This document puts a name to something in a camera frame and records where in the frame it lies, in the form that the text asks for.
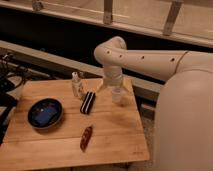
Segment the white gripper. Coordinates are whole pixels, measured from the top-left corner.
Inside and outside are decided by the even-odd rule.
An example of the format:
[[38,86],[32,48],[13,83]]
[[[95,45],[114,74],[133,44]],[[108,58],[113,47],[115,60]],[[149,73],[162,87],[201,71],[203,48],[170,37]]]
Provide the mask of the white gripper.
[[122,92],[129,93],[128,88],[124,84],[122,68],[120,66],[104,65],[103,71],[103,79],[106,85],[100,84],[97,88],[97,93],[105,90],[107,86],[118,86],[121,87]]

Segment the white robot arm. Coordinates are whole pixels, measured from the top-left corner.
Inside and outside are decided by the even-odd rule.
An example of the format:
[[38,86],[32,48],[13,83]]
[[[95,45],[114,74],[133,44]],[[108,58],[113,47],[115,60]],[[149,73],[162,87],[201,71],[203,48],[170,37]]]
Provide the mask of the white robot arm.
[[153,171],[213,171],[213,52],[129,50],[116,36],[94,50],[104,76],[126,68],[165,82],[155,110]]

